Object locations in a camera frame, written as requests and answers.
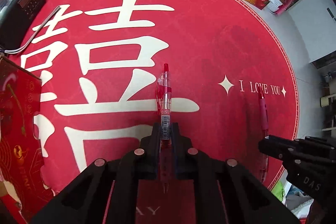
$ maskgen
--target red pen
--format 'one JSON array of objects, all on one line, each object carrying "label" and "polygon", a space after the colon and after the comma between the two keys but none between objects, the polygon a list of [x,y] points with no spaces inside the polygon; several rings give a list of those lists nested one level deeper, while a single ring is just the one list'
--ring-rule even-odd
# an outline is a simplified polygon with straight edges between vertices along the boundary
[{"label": "red pen", "polygon": [[171,87],[168,64],[164,64],[163,73],[156,85],[157,113],[161,122],[160,145],[160,180],[163,192],[168,191],[168,181],[171,179],[171,139],[170,139],[170,112],[171,112]]},{"label": "red pen", "polygon": [[[261,130],[264,134],[264,138],[268,138],[268,114],[267,106],[265,103],[265,95],[262,88],[258,87],[258,97],[259,97],[259,110],[261,119]],[[268,156],[263,154],[262,164],[260,168],[260,182],[264,183],[266,180],[266,175],[268,172]]]}]

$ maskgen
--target pen clip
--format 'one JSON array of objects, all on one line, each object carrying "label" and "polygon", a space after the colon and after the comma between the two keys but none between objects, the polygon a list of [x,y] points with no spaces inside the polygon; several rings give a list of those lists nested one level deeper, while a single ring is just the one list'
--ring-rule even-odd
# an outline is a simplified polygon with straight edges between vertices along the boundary
[{"label": "pen clip", "polygon": [[163,96],[162,85],[160,85],[160,80],[162,80],[163,73],[161,73],[160,77],[156,81],[156,104],[157,104],[157,114],[160,115],[161,105],[159,100],[161,100]]}]

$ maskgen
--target pen barcode label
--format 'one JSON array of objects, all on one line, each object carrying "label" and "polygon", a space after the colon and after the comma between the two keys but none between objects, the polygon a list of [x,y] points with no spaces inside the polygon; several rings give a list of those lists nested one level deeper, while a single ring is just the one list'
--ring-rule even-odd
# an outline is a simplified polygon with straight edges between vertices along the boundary
[{"label": "pen barcode label", "polygon": [[161,127],[162,127],[161,138],[164,140],[169,140],[170,139],[170,116],[169,115],[161,115]]}]

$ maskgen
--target white floor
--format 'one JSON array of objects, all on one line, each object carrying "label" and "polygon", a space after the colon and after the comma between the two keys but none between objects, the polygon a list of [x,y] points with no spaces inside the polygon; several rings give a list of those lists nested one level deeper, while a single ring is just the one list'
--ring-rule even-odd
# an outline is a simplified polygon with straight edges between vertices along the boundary
[{"label": "white floor", "polygon": [[275,16],[266,9],[259,10],[250,5],[273,30],[292,64],[299,92],[298,138],[304,136],[321,137],[323,110],[320,107],[321,78],[317,69],[309,63],[309,56],[303,39],[288,12]]}]

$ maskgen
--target red box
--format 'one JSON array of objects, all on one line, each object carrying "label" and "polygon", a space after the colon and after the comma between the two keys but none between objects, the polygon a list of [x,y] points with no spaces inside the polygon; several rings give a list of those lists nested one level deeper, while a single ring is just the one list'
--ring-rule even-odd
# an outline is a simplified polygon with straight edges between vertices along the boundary
[{"label": "red box", "polygon": [[29,222],[53,197],[43,186],[41,145],[34,137],[41,80],[3,56],[0,72],[0,181],[13,184],[21,215]]}]

